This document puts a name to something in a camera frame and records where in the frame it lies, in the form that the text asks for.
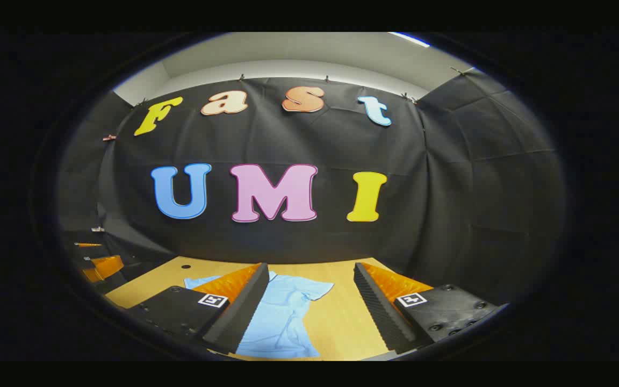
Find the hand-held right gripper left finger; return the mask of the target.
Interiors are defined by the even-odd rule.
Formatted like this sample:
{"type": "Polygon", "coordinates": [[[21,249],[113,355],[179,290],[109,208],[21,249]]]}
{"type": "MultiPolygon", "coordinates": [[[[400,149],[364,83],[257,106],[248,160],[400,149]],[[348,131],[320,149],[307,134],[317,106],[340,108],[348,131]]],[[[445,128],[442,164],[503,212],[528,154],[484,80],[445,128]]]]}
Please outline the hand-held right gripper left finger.
{"type": "Polygon", "coordinates": [[[258,263],[187,289],[170,286],[126,311],[192,350],[235,353],[269,282],[266,263],[258,263]]]}

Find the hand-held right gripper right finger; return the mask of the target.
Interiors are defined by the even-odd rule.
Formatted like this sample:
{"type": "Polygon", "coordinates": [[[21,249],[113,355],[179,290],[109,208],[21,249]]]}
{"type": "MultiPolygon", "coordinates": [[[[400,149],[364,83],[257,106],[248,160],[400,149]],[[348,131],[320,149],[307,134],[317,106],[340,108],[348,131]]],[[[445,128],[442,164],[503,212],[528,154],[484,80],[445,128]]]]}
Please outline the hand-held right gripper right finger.
{"type": "Polygon", "coordinates": [[[386,348],[419,350],[481,324],[499,306],[455,284],[430,286],[368,263],[356,263],[354,282],[386,348]]]}

